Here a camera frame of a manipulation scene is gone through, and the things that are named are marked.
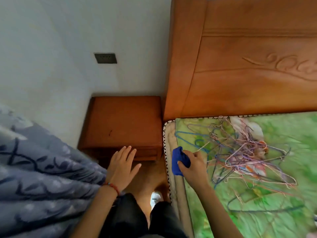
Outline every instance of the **wooden bed headboard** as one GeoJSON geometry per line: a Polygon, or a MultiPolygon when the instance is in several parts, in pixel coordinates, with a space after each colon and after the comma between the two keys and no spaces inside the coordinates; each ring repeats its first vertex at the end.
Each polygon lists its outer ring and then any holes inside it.
{"type": "Polygon", "coordinates": [[[164,121],[317,111],[317,0],[172,0],[164,121]]]}

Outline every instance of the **green mattress cover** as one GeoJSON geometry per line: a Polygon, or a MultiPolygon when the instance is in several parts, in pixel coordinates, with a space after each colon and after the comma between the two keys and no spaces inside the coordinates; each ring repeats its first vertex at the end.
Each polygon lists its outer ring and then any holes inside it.
{"type": "MultiPolygon", "coordinates": [[[[317,113],[251,116],[243,119],[248,123],[258,124],[268,145],[288,151],[290,148],[279,167],[285,174],[295,178],[298,186],[263,184],[261,181],[250,181],[252,179],[244,182],[239,178],[229,178],[216,186],[218,198],[244,237],[306,237],[308,232],[316,231],[317,113]]],[[[175,135],[178,145],[192,152],[197,151],[207,143],[200,134],[208,134],[206,127],[211,123],[219,125],[220,121],[212,118],[176,119],[175,135]],[[200,134],[187,134],[193,133],[193,129],[200,134]]],[[[235,133],[231,125],[227,125],[225,129],[228,133],[235,133]]],[[[211,149],[211,144],[204,147],[205,152],[202,153],[205,158],[206,150],[211,149]]],[[[272,157],[277,154],[269,149],[267,155],[272,157]]],[[[214,159],[212,156],[211,152],[208,159],[214,159]]],[[[210,164],[207,170],[211,177],[214,162],[211,161],[210,164]]],[[[195,237],[213,237],[202,205],[186,181],[185,188],[195,237]]]]}

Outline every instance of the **wooden floor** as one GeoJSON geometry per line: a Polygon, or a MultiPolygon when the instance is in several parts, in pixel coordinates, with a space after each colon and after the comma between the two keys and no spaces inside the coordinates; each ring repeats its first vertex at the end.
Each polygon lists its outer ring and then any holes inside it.
{"type": "Polygon", "coordinates": [[[139,163],[141,163],[142,166],[125,191],[134,195],[149,223],[152,192],[155,190],[160,191],[164,200],[169,201],[166,165],[164,157],[161,157],[158,161],[133,162],[133,165],[139,163]]]}

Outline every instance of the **person's left hand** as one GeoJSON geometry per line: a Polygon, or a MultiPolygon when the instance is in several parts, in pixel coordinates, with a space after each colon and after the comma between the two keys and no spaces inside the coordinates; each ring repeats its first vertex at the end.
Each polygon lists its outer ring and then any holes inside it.
{"type": "Polygon", "coordinates": [[[134,149],[129,154],[130,150],[131,146],[123,147],[119,152],[115,152],[107,170],[106,182],[117,186],[120,192],[130,184],[141,167],[141,164],[137,164],[131,171],[132,161],[137,150],[134,149]]]}

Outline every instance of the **wooden nightstand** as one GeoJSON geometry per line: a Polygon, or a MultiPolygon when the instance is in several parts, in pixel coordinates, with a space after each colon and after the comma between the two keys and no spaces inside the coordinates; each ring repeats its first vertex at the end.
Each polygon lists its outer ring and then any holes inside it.
{"type": "Polygon", "coordinates": [[[78,149],[98,159],[102,165],[114,152],[129,145],[137,149],[134,160],[157,160],[161,157],[160,97],[93,97],[78,149]]]}

